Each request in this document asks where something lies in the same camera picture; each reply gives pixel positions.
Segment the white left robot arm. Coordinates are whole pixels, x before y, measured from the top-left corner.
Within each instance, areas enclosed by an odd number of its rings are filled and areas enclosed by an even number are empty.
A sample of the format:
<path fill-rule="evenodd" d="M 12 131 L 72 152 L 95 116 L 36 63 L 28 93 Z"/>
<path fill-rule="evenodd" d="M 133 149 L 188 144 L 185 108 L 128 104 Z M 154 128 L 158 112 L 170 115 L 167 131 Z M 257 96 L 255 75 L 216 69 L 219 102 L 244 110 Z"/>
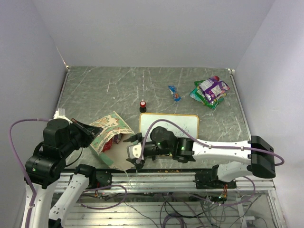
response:
<path fill-rule="evenodd" d="M 74 151 L 87 148 L 103 131 L 75 119 L 59 116 L 47 121 L 43 142 L 26 161 L 26 206 L 23 228 L 62 228 L 71 206 L 85 189 L 96 186 L 96 169 L 80 164 L 74 169 L 70 186 L 59 201 L 51 206 L 53 194 L 66 159 Z"/>

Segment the blue small snack packet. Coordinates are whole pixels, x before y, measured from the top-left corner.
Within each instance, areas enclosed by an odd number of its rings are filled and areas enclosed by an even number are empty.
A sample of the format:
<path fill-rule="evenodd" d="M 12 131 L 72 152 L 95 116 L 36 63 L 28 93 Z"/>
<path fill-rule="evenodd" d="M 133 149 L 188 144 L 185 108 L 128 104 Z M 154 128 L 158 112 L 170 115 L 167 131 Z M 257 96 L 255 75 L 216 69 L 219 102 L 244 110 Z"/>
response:
<path fill-rule="evenodd" d="M 172 98 L 175 102 L 177 102 L 181 99 L 180 95 L 177 92 L 177 88 L 175 86 L 169 85 L 168 89 L 170 90 Z"/>

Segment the green printed paper bag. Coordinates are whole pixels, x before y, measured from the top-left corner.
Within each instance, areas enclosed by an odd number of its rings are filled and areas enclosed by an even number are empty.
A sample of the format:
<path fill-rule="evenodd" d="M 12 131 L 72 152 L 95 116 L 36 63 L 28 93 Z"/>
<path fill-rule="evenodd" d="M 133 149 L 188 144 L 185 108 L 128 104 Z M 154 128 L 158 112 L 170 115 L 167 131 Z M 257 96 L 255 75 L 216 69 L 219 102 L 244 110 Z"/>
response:
<path fill-rule="evenodd" d="M 90 123 L 90 125 L 104 129 L 90 144 L 90 148 L 100 160 L 110 169 L 123 171 L 124 173 L 134 167 L 126 161 L 128 159 L 127 147 L 132 145 L 132 143 L 124 143 L 123 140 L 135 133 L 117 112 L 112 111 L 110 114 Z M 113 138 L 111 149 L 102 152 L 103 146 L 111 138 Z"/>

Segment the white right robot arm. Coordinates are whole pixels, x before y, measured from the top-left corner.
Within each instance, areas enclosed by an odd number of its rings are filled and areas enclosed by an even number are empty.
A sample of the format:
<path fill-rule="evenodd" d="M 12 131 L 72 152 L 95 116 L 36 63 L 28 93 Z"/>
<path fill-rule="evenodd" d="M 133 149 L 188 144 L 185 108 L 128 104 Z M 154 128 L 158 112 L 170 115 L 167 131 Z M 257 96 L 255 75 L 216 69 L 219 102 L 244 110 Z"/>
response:
<path fill-rule="evenodd" d="M 178 137 L 172 131 L 157 126 L 145 139 L 141 133 L 130 136 L 126 142 L 127 161 L 136 170 L 141 170 L 145 159 L 170 156 L 181 163 L 197 162 L 198 159 L 227 160 L 227 164 L 216 164 L 204 181 L 205 188 L 220 188 L 234 179 L 253 175 L 262 179 L 276 176 L 274 149 L 260 136 L 252 136 L 249 141 L 235 143 L 207 142 L 194 138 Z"/>

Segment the teal snack packet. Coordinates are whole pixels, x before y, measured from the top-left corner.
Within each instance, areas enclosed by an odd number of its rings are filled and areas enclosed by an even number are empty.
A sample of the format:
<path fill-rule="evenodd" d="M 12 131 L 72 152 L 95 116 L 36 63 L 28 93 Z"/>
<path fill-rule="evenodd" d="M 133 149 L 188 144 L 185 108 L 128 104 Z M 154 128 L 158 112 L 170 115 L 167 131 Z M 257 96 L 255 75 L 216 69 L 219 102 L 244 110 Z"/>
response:
<path fill-rule="evenodd" d="M 204 96 L 204 94 L 197 88 L 193 89 L 190 92 L 189 96 L 194 100 L 203 103 L 205 106 L 207 106 L 212 110 L 214 110 L 220 103 L 220 101 L 216 101 L 216 102 L 212 101 L 211 103 L 209 103 L 207 98 Z"/>

